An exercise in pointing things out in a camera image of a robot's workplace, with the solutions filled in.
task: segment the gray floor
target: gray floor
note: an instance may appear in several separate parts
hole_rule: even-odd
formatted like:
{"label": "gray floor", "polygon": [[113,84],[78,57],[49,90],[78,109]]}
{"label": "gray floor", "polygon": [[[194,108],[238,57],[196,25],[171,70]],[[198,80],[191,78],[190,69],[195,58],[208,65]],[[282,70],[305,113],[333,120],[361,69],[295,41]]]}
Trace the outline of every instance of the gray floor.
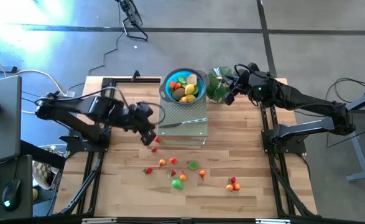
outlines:
{"label": "gray floor", "polygon": [[[263,0],[270,29],[365,30],[365,0]],[[260,29],[256,0],[136,0],[144,27]],[[23,31],[8,22],[25,24],[117,27],[118,8],[113,0],[20,0],[0,4],[0,61],[20,69],[45,71],[64,90],[81,83],[88,70],[101,64],[113,49],[118,32]],[[164,76],[179,67],[209,70],[215,66],[256,62],[268,69],[262,34],[148,33],[141,42],[123,36],[119,50],[107,55],[105,67],[90,75]],[[341,77],[365,81],[365,36],[271,35],[270,43],[278,77],[303,93],[324,98],[327,88]],[[23,75],[23,90],[42,95],[55,91],[47,77]],[[343,83],[339,92],[349,100],[365,89]],[[77,94],[81,88],[73,89]],[[329,99],[337,100],[334,93]],[[33,110],[23,102],[25,110]],[[297,115],[299,123],[314,118]],[[365,130],[365,116],[355,116],[358,131]],[[22,115],[22,139],[36,145],[62,144],[67,130],[51,121]],[[360,171],[349,142],[327,149],[325,134],[305,140],[312,186],[320,215],[365,221],[365,180],[347,183],[345,176]],[[330,135],[330,143],[340,137]],[[365,135],[359,138],[365,154]],[[46,214],[47,205],[35,208]]]}

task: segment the blue bowl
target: blue bowl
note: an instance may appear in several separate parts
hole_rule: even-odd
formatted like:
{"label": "blue bowl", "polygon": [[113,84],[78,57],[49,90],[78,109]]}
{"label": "blue bowl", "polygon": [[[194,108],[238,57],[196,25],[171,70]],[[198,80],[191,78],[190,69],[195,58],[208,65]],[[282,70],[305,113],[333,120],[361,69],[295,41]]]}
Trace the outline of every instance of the blue bowl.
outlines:
{"label": "blue bowl", "polygon": [[[197,76],[197,87],[199,89],[198,96],[195,101],[190,103],[180,103],[172,98],[171,93],[169,92],[169,85],[170,82],[177,82],[178,77],[185,77],[188,78],[189,75],[195,74]],[[198,100],[200,100],[202,97],[206,95],[206,89],[208,85],[210,84],[210,81],[207,79],[206,75],[202,71],[195,71],[190,68],[179,68],[172,72],[170,72],[164,79],[163,84],[159,88],[160,96],[163,98],[163,100],[167,102],[174,102],[182,105],[189,105],[192,104]]]}

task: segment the wooden tabletop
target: wooden tabletop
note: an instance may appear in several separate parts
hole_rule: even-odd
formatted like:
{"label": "wooden tabletop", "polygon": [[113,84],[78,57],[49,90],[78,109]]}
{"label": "wooden tabletop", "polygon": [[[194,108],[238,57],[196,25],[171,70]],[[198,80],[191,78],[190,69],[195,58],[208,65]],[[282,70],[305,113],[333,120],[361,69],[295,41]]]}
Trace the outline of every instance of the wooden tabletop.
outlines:
{"label": "wooden tabletop", "polygon": [[[104,77],[87,77],[83,94],[101,88]],[[160,83],[120,83],[118,88],[129,103],[148,101],[159,103]],[[158,108],[153,107],[150,120],[158,120]],[[208,139],[205,146],[161,146],[154,142],[143,146],[139,134],[112,129],[109,151],[105,154],[95,216],[110,217],[211,217],[211,218],[271,218],[276,217],[274,191],[269,161],[263,153],[262,119],[258,107],[239,95],[231,106],[208,103]],[[295,124],[294,112],[276,109],[280,123]],[[93,123],[85,116],[79,116]],[[59,212],[80,188],[87,153],[74,154],[66,162],[54,212]],[[169,159],[177,158],[171,165]],[[290,184],[307,208],[316,213],[307,167],[300,157],[286,154]],[[160,159],[167,165],[158,169]],[[192,159],[206,170],[202,180],[198,170],[187,169]],[[143,169],[153,167],[150,175]],[[183,190],[172,188],[167,171],[186,173]],[[228,192],[228,177],[236,176],[241,190]],[[90,201],[91,188],[86,198]],[[285,211],[287,203],[281,192]]]}

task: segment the concrete floor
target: concrete floor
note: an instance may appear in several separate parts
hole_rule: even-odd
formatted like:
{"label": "concrete floor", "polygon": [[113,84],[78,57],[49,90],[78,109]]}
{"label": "concrete floor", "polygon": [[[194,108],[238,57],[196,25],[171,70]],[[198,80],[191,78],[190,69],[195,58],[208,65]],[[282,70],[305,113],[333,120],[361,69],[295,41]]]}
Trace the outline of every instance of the concrete floor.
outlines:
{"label": "concrete floor", "polygon": [[[269,29],[365,30],[365,0],[263,0],[263,3]],[[136,0],[136,5],[144,27],[261,28],[256,0]],[[90,68],[101,64],[103,54],[114,48],[119,33],[24,31],[7,23],[118,27],[118,18],[113,0],[0,3],[0,61],[21,70],[45,71],[67,90],[83,82]],[[178,67],[209,70],[249,62],[268,70],[262,34],[153,32],[148,35],[148,42],[121,37],[119,50],[107,55],[106,66],[90,75],[132,75],[139,70],[145,76],[164,76]],[[324,98],[328,86],[341,77],[365,82],[365,35],[270,35],[270,43],[277,76],[286,77],[290,85],[305,94]],[[42,75],[26,73],[22,79],[23,90],[30,93],[42,95],[56,90]],[[344,83],[338,88],[350,100],[364,92],[355,83]],[[81,87],[74,90],[81,93]],[[337,100],[334,93],[329,99]],[[22,107],[34,109],[29,102],[23,102]],[[314,120],[296,115],[299,123]],[[364,131],[365,116],[356,116],[356,121],[358,132]],[[32,144],[62,144],[58,137],[66,133],[64,127],[54,122],[22,115],[22,139]],[[360,171],[353,147],[346,142],[327,149],[325,138],[325,134],[317,134],[305,140],[318,212],[324,217],[365,221],[365,180],[350,184],[345,180],[346,175]],[[330,136],[331,142],[340,139]],[[365,135],[360,142],[365,153]],[[35,206],[35,215],[45,215],[48,204]]]}

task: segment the desk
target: desk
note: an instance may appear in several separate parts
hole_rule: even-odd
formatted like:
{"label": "desk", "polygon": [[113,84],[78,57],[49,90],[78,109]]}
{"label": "desk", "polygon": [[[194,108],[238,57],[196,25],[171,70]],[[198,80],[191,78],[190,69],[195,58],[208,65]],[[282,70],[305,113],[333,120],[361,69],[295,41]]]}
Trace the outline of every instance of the desk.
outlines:
{"label": "desk", "polygon": [[[16,210],[7,212],[2,207],[2,190],[14,178],[15,168],[17,169],[15,179],[21,180],[21,204]],[[32,178],[32,156],[30,155],[0,164],[0,220],[32,216]]]}
{"label": "desk", "polygon": [[[104,77],[87,77],[83,94],[101,88]],[[160,83],[119,83],[118,88],[127,101],[159,103]],[[211,217],[259,218],[276,217],[274,191],[270,177],[268,156],[263,153],[259,108],[244,96],[238,96],[233,105],[208,103],[208,139],[205,146],[143,146],[138,134],[112,129],[109,151],[105,154],[95,216],[110,217]],[[292,111],[276,109],[280,123],[295,124]],[[154,108],[152,122],[158,119]],[[88,118],[80,119],[92,123]],[[78,152],[65,164],[54,212],[59,212],[79,189],[87,153]],[[160,170],[159,159],[176,157]],[[316,213],[307,167],[297,155],[285,156],[290,184],[307,208]],[[207,175],[202,181],[198,171],[187,169],[187,161],[196,159]],[[153,167],[145,175],[144,167]],[[167,170],[183,170],[188,179],[182,191],[171,187]],[[241,190],[226,191],[229,176],[236,176]],[[287,211],[285,193],[282,192]],[[86,208],[90,196],[86,199]]]}

